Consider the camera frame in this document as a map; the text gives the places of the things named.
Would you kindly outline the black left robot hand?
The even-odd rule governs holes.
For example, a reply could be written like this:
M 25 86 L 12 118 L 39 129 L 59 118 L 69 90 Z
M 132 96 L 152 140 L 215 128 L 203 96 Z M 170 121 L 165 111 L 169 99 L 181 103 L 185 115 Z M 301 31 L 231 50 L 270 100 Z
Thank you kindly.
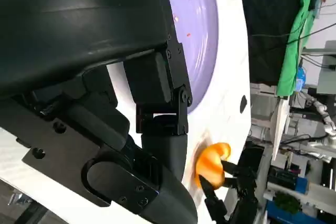
M 1 127 L 95 205 L 197 223 L 182 185 L 192 102 L 170 0 L 1 0 Z

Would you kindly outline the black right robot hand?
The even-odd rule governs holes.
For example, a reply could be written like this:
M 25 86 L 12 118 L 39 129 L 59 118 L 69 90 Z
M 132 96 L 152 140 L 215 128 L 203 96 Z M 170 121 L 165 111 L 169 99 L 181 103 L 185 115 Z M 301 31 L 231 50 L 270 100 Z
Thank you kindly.
M 228 161 L 221 161 L 221 166 L 224 172 L 233 177 L 225 178 L 220 186 L 235 189 L 238 201 L 230 218 L 226 220 L 227 209 L 224 202 L 216 196 L 215 187 L 209 179 L 199 175 L 201 188 L 205 194 L 204 202 L 211 219 L 216 223 L 253 223 L 259 207 L 255 196 L 256 174 L 248 167 L 241 167 Z

